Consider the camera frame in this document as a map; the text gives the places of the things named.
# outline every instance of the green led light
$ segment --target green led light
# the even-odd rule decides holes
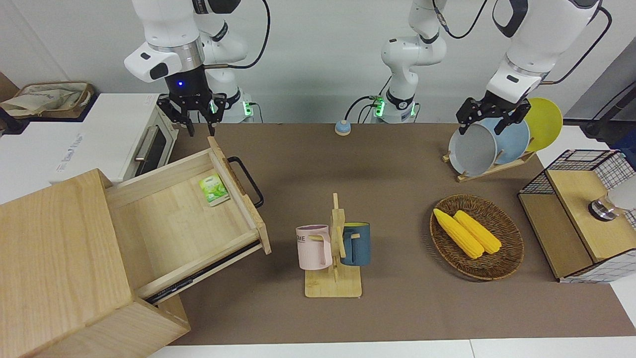
[[[245,112],[246,117],[251,117],[254,112],[252,112],[252,106],[249,105],[249,102],[243,101],[243,111]]]
[[[382,118],[382,115],[384,115],[384,100],[379,98],[378,104],[375,105],[375,116]]]

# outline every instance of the brown tabletop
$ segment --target brown tabletop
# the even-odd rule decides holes
[[[516,193],[541,170],[534,158],[457,183],[441,161],[456,125],[220,125],[227,156],[265,195],[259,209],[272,254],[257,252],[181,294],[192,331],[176,345],[627,336],[636,331],[609,285],[556,283]],[[186,131],[172,160],[206,149]],[[371,223],[373,260],[359,299],[309,299],[294,228],[328,224],[331,193],[348,220]],[[511,277],[472,282],[439,260],[432,207],[458,193],[493,201],[515,221],[525,260]]]

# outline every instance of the yellow corn cob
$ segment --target yellow corn cob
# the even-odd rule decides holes
[[[451,239],[461,248],[468,257],[471,259],[477,259],[483,255],[483,247],[477,241],[468,230],[464,229],[454,218],[449,214],[439,210],[433,209],[433,213],[437,218],[440,226]]]
[[[466,212],[459,210],[453,218],[479,241],[486,252],[494,254],[499,251],[501,241]]]

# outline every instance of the blue mug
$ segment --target blue mug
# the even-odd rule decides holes
[[[340,262],[348,266],[365,266],[371,262],[371,226],[368,222],[346,222],[342,233],[346,257]]]

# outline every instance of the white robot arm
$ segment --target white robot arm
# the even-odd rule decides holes
[[[457,112],[460,132],[463,134],[470,124],[488,117],[503,118],[495,129],[497,134],[509,124],[521,122],[530,110],[526,96],[545,83],[557,60],[601,8],[601,2],[497,0],[493,21],[501,33],[511,38],[511,44],[486,86],[484,98],[467,99]],[[389,89],[383,95],[384,110],[380,111],[384,122],[402,123],[412,113],[418,76],[410,69],[437,64],[446,55],[446,43],[439,36],[440,24],[450,33],[442,15],[445,5],[446,0],[413,0],[409,24],[418,36],[392,38],[382,47],[382,60],[392,74]]]
[[[439,0],[441,8],[446,0]],[[413,66],[440,63],[446,55],[446,42],[439,36],[439,22],[432,0],[413,0],[408,23],[417,36],[392,38],[382,47],[382,60],[391,69],[391,81],[383,94],[382,119],[387,123],[407,121],[415,105],[419,78]]]
[[[488,117],[503,118],[495,128],[497,134],[510,124],[520,123],[530,110],[528,93],[542,84],[560,56],[590,23],[601,2],[498,0],[493,20],[501,33],[511,38],[511,44],[488,82],[483,99],[468,98],[457,112],[460,133]]]
[[[222,70],[223,76],[215,82],[212,72],[207,73],[204,66],[240,61],[247,55],[247,45],[228,32],[225,22],[212,32],[214,24],[202,19],[210,10],[231,13],[239,3],[240,0],[132,0],[144,26],[146,42],[124,60],[124,65],[145,82],[161,78],[166,81],[169,95],[162,96],[157,104],[173,122],[184,124],[191,136],[194,128],[189,111],[201,113],[214,135],[214,126],[228,107],[228,97],[233,102],[237,94],[241,98],[228,69]]]

